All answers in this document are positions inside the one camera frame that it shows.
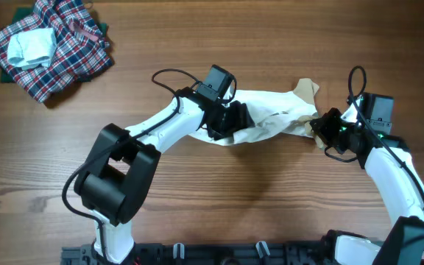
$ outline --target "wooden table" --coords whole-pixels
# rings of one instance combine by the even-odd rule
[[[16,6],[0,4],[0,29]],[[347,75],[363,65],[367,91],[395,97],[392,133],[407,140],[424,182],[424,1],[96,2],[92,10],[110,25],[114,67],[46,105],[0,84],[0,264],[59,264],[62,246],[93,240],[93,222],[63,206],[62,186],[106,124],[137,124],[168,104],[171,94],[150,82],[162,68],[205,78],[216,63],[247,90],[289,91],[310,77],[323,114],[346,108]],[[178,74],[160,79],[190,85]],[[133,220],[136,241],[164,244],[313,240],[329,229],[383,240],[389,226],[357,163],[290,135],[231,147],[180,140]]]

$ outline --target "plaid fabric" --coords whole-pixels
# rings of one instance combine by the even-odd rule
[[[96,36],[97,41],[70,30],[68,25]],[[57,38],[57,50],[48,68],[22,71],[7,62],[7,46],[12,35],[47,27],[55,30]],[[44,102],[52,93],[66,88],[75,79],[88,77],[112,66],[111,59],[104,51],[108,46],[82,0],[37,0],[33,14],[0,31],[0,66],[32,98]]]

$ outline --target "robotic arm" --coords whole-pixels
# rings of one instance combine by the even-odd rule
[[[109,124],[100,132],[74,190],[98,224],[93,252],[101,264],[134,263],[131,220],[147,196],[163,152],[203,126],[218,140],[253,125],[247,106],[227,97],[234,95],[232,81],[236,90],[235,77],[212,66],[204,82],[175,92],[171,104],[152,118],[125,130]],[[351,100],[344,114],[332,108],[311,121],[311,126],[328,146],[327,156],[343,162],[357,160],[373,179],[389,212],[392,231],[379,247],[363,236],[330,230],[322,238],[319,256],[344,265],[418,265],[424,251],[424,185],[403,139],[390,135],[393,98],[362,92],[357,106]],[[327,153],[331,147],[340,154],[350,150],[356,157],[336,158]],[[124,161],[130,166],[128,172],[109,165],[110,159]],[[405,162],[403,166],[398,159]],[[174,247],[173,256],[184,259],[184,246]],[[269,264],[271,252],[266,243],[256,244],[256,249],[260,262]]]

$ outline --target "folded white cloth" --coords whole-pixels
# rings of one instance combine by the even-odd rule
[[[310,130],[305,130],[305,124],[312,120],[309,116],[317,118],[314,95],[318,89],[319,86],[311,79],[303,78],[293,91],[286,93],[238,90],[234,101],[247,104],[254,127],[239,130],[233,137],[218,141],[208,137],[205,129],[199,129],[190,136],[222,146],[261,141],[278,133],[314,137]]]
[[[49,67],[57,49],[57,39],[52,28],[33,29],[11,36],[7,47],[7,62],[22,70],[38,65]]]

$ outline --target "green mat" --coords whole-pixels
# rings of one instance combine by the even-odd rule
[[[32,11],[34,10],[33,7],[18,7],[17,10],[15,10],[15,14],[13,17],[13,21],[11,24],[14,24],[17,21],[22,20],[23,18],[27,17],[28,15],[32,14]],[[97,26],[99,30],[101,30],[102,35],[105,37],[107,32],[107,24],[106,23],[97,23]],[[80,77],[76,80],[76,82],[90,82],[90,77]],[[6,71],[1,70],[1,83],[12,83],[14,82],[13,78],[6,73]]]

